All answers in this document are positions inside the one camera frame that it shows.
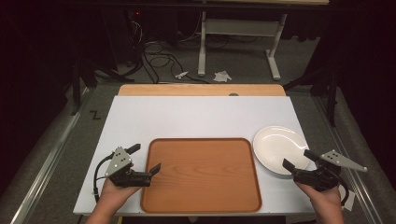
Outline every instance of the dark background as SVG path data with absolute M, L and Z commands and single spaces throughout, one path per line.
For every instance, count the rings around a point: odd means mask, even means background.
M 364 1 L 332 1 L 331 7 L 357 7 L 361 2 Z M 111 67 L 114 63 L 98 9 L 60 7 L 43 0 L 2 3 L 0 8 L 3 152 L 0 193 L 3 194 L 38 138 L 64 108 L 67 102 L 64 91 L 71 84 L 76 59 L 83 55 L 104 66 Z M 326 64 L 342 40 L 347 39 L 349 31 L 365 18 L 363 28 L 349 40 L 349 47 L 343 49 L 345 59 L 338 76 L 339 86 L 393 187 L 396 182 L 392 164 L 396 148 L 392 139 L 396 128 L 393 118 L 396 94 L 392 82 L 396 72 L 394 9 L 391 1 L 379 1 L 361 14 L 290 14 L 282 35 L 284 39 L 297 35 L 301 41 L 321 36 L 307 67 L 309 73 Z M 195 27 L 197 16 L 198 13 L 171 10 L 140 20 L 150 27 L 152 35 L 176 45 L 177 30 L 186 35 L 193 32 L 191 27 Z M 260 13 L 237 13 L 235 17 L 266 19 Z M 110 57 L 95 58 L 97 55 Z

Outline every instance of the wooden tray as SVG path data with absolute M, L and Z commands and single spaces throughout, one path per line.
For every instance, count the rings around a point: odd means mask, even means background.
M 248 140 L 166 138 L 151 142 L 147 171 L 161 171 L 143 188 L 147 213 L 246 213 L 262 206 Z

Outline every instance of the gray floor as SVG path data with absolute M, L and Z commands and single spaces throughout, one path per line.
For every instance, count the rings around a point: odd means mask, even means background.
M 209 83 L 214 73 L 226 71 L 232 80 L 227 83 L 279 83 L 286 84 L 301 76 L 312 55 L 317 41 L 298 42 L 296 39 L 282 40 L 276 52 L 276 62 L 282 76 L 281 81 L 273 81 L 268 63 L 264 60 L 263 51 L 270 48 L 271 41 L 267 38 L 256 41 L 252 37 L 238 38 L 238 41 L 227 44 L 212 41 L 207 49 L 206 76 Z M 159 45 L 153 45 L 148 51 L 157 51 Z M 164 47 L 164 52 L 173 53 L 183 65 L 189 76 L 197 76 L 198 47 L 180 45 L 178 48 Z M 163 65 L 166 60 L 153 61 Z M 171 69 L 171 64 L 157 68 L 161 82 L 191 82 L 190 79 L 175 79 L 174 75 L 181 72 L 177 65 Z M 131 76 L 137 83 L 150 83 L 144 69 Z M 52 122 L 45 134 L 36 144 L 29 157 L 15 176 L 7 193 L 0 201 L 0 223 L 10 223 L 18 213 L 22 202 L 32 202 L 25 214 L 26 218 L 18 216 L 17 221 L 24 223 L 77 223 L 78 216 L 73 214 L 79 188 L 85 177 L 92 154 L 106 121 L 108 109 L 114 95 L 121 84 L 109 80 L 100 80 L 95 90 L 84 94 L 86 100 L 77 116 L 70 116 L 73 104 L 70 101 L 64 111 Z M 359 127 L 351 116 L 342 93 L 337 92 L 337 107 L 335 111 L 336 128 L 332 128 L 323 117 L 323 101 L 309 94 L 309 86 L 299 86 L 287 94 L 293 101 L 297 116 L 304 130 L 305 138 L 310 148 L 318 152 L 336 149 L 352 160 L 369 168 L 367 174 L 357 174 L 349 170 L 343 172 L 348 179 L 348 185 L 357 193 L 352 211 L 345 211 L 346 223 L 396 223 L 393 206 L 396 197 L 393 188 L 382 172 L 379 164 L 367 147 L 361 136 Z M 92 119 L 92 110 L 97 111 L 97 117 Z M 50 177 L 48 182 L 40 183 L 41 190 L 36 192 L 36 200 L 26 199 L 29 189 L 35 183 L 37 175 L 43 174 L 40 169 L 48 164 L 48 157 L 58 151 L 58 160 L 52 161 L 52 172 L 44 173 Z M 288 223 L 309 220 L 313 216 L 287 217 Z

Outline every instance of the table leg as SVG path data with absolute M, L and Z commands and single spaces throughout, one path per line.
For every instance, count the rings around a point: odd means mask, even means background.
M 205 39 L 206 39 L 206 12 L 202 12 L 201 48 L 199 51 L 198 77 L 205 76 L 205 67 L 206 67 Z
M 279 74 L 279 71 L 277 70 L 274 55 L 275 55 L 276 48 L 277 48 L 277 45 L 280 40 L 280 36 L 282 35 L 283 27 L 285 26 L 285 21 L 286 21 L 287 17 L 288 17 L 288 14 L 282 14 L 282 17 L 280 18 L 279 25 L 277 26 L 276 34 L 274 36 L 274 44 L 271 49 L 268 49 L 266 51 L 267 60 L 268 60 L 268 63 L 270 64 L 271 73 L 273 75 L 274 80 L 280 80 L 280 74 Z

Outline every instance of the small white object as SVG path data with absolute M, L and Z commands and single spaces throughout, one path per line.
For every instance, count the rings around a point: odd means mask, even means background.
M 215 78 L 213 80 L 218 81 L 218 82 L 227 82 L 227 80 L 232 78 L 228 75 L 226 71 L 222 71 L 219 73 L 215 73 Z
M 305 169 L 309 163 L 309 159 L 304 156 L 308 144 L 299 134 L 285 127 L 261 129 L 254 137 L 253 149 L 266 168 L 280 175 L 291 175 L 282 165 L 284 159 L 298 169 Z
M 187 75 L 187 73 L 189 73 L 189 72 L 182 72 L 179 75 L 176 75 L 175 77 L 178 78 L 178 79 L 182 79 L 184 76 Z

